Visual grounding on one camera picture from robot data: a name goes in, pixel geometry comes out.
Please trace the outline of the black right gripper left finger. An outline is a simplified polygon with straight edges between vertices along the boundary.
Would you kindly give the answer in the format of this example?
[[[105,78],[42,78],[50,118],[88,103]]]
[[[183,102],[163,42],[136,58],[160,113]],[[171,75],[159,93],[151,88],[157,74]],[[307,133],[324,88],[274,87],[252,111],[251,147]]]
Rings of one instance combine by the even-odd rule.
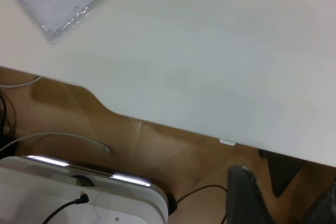
[[[227,223],[275,223],[254,175],[245,166],[228,171]]]

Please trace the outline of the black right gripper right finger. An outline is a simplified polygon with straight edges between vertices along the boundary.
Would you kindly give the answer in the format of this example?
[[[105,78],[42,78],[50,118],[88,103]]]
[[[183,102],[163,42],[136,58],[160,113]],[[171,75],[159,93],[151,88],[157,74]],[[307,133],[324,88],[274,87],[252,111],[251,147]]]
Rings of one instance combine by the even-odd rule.
[[[316,199],[302,223],[335,223],[335,187],[329,187]]]

